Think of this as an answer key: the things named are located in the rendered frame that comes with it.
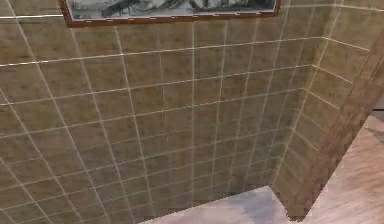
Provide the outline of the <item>brown framed wall picture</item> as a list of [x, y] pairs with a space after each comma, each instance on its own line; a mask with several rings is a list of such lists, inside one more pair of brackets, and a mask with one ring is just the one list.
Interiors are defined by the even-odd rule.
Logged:
[[274, 17], [282, 0], [58, 0], [68, 27]]

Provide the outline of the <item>brown wooden door frame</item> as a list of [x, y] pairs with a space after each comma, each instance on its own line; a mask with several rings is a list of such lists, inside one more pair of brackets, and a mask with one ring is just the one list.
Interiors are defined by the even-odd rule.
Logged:
[[302, 222], [326, 186], [377, 101], [384, 94], [384, 29], [341, 106], [299, 193], [288, 203], [286, 216]]

